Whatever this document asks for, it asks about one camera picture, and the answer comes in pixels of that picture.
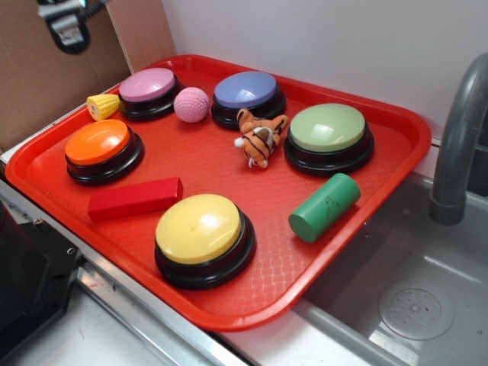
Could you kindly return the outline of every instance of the pink ball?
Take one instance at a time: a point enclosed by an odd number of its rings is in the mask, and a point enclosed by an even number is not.
[[[205,91],[199,88],[185,88],[176,95],[175,113],[188,123],[200,122],[208,114],[210,99]]]

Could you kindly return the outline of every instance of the red tray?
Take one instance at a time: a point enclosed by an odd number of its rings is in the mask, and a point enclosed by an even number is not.
[[[176,56],[151,67],[171,69],[185,86],[210,97],[218,82],[249,70],[203,56]],[[361,189],[356,205],[317,242],[297,238],[287,223],[326,179],[291,168],[282,146],[269,167],[250,169],[233,141],[239,132],[218,127],[211,116],[198,124],[175,114],[150,122],[126,122],[146,147],[142,163],[127,177],[100,188],[76,185],[66,173],[64,147],[80,127],[91,123],[86,108],[72,113],[23,146],[6,168],[8,180],[44,210],[83,238],[160,299],[196,325],[213,331],[236,331],[263,324],[288,310],[334,259],[364,222],[427,153],[431,133],[411,111],[370,99],[275,76],[287,97],[288,117],[322,103],[357,108],[375,138],[371,161],[350,176]],[[117,93],[118,86],[109,92]],[[95,223],[87,209],[99,189],[178,176],[184,197],[215,193],[232,200],[252,221],[257,251],[234,280],[205,291],[183,291],[166,283],[154,260],[154,235],[163,212]]]

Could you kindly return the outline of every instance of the red rectangular block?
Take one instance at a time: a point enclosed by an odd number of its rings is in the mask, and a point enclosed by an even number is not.
[[[106,189],[91,196],[88,215],[94,221],[102,221],[165,210],[182,196],[183,185],[179,177]]]

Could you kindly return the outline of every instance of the tiger plush toy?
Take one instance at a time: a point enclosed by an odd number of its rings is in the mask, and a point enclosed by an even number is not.
[[[281,143],[281,132],[288,125],[288,117],[282,114],[272,120],[254,117],[243,108],[237,114],[242,136],[234,140],[234,146],[241,149],[249,160],[249,167],[268,167],[268,159]]]

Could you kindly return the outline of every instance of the faucet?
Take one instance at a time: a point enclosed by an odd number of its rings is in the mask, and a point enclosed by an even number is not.
[[[488,53],[470,65],[452,102],[435,167],[429,215],[442,225],[464,218],[466,190],[488,195]]]

